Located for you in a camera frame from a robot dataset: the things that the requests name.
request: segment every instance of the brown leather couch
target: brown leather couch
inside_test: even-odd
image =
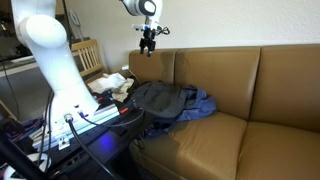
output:
[[[320,45],[133,51],[145,81],[195,85],[218,111],[131,145],[134,160],[171,179],[320,179]]]

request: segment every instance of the white wall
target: white wall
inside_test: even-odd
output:
[[[84,36],[96,38],[112,71],[128,63],[141,32],[118,0],[68,0]],[[320,0],[163,0],[158,48],[320,43]]]

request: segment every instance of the wooden chair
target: wooden chair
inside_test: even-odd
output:
[[[72,55],[85,83],[106,72],[96,39],[81,41],[71,46]]]

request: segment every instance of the couch cushion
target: couch cushion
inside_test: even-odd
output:
[[[174,83],[174,59],[177,49],[157,49],[151,57],[141,55],[140,51],[129,54],[130,70],[139,78],[140,83],[146,81],[164,81]]]
[[[320,134],[249,122],[237,179],[319,179]]]
[[[216,112],[204,119],[179,122],[169,135],[146,140],[141,154],[132,154],[161,179],[235,179],[246,124]]]
[[[320,132],[320,44],[261,50],[252,121]]]
[[[260,47],[179,50],[175,83],[195,85],[214,96],[219,111],[248,119]]]

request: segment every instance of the couch backrest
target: couch backrest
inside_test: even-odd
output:
[[[260,47],[192,48],[177,52],[175,84],[195,85],[219,111],[248,119]]]
[[[174,83],[174,60],[177,49],[157,49],[147,57],[135,50],[129,54],[129,68],[138,77],[140,83],[146,81],[164,81]]]
[[[320,45],[261,50],[252,121],[320,132]]]

